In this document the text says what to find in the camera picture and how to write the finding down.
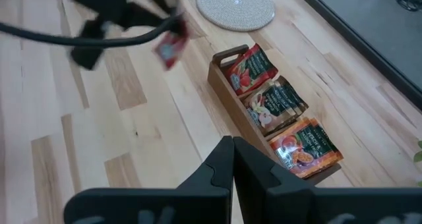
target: wooden tray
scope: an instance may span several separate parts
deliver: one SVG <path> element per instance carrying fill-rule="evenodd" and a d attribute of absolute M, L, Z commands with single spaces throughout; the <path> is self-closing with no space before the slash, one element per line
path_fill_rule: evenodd
<path fill-rule="evenodd" d="M 241 102 L 241 99 L 247 97 L 252 92 L 242 96 L 237 96 L 224 76 L 224 71 L 230 68 L 236 59 L 226 63 L 222 63 L 222 61 L 236 55 L 240 57 L 242 54 L 246 53 L 248 49 L 248 45 L 242 45 L 215 54 L 212 58 L 208 71 L 208 83 L 214 89 L 223 106 L 227 109 L 227 112 L 239 129 L 242 137 L 263 154 L 281 165 L 282 162 L 278 159 L 277 155 L 267 142 L 269 138 L 279 132 L 274 132 L 273 134 L 269 134 L 265 137 L 262 135 L 261 131 L 259 131 L 252 119 L 249 117 L 249 114 Z M 340 168 L 340 164 L 336 163 L 335 165 L 309 177 L 306 180 L 311 182 L 313 185 L 318 184 L 334 172 L 338 171 Z"/>

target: light wood surface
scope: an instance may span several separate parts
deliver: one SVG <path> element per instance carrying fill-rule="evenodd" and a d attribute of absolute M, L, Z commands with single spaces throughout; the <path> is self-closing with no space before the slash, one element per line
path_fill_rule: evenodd
<path fill-rule="evenodd" d="M 211 57 L 255 42 L 344 155 L 320 187 L 415 186 L 421 112 L 304 0 L 274 2 L 275 19 L 248 34 L 183 0 L 193 34 L 167 72 L 152 53 L 159 39 L 109 50 L 88 72 L 64 47 L 0 34 L 0 223 L 60 223 L 65 202 L 87 188 L 177 186 L 223 135 L 239 134 L 207 83 Z M 0 0 L 1 21 L 51 34 L 75 36 L 91 16 L 71 0 Z"/>

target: plant leaf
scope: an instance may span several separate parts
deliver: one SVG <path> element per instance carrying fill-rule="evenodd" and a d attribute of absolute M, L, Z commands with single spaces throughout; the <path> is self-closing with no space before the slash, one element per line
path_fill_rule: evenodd
<path fill-rule="evenodd" d="M 415 156 L 413 157 L 413 162 L 420 162 L 422 161 L 422 152 L 418 152 L 415 154 Z"/>

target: white woven mat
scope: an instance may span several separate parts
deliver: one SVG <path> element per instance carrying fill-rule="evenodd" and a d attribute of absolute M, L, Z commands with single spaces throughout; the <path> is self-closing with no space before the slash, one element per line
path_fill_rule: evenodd
<path fill-rule="evenodd" d="M 210 22 L 241 32 L 266 26 L 275 13 L 272 0 L 196 0 L 196 5 Z"/>

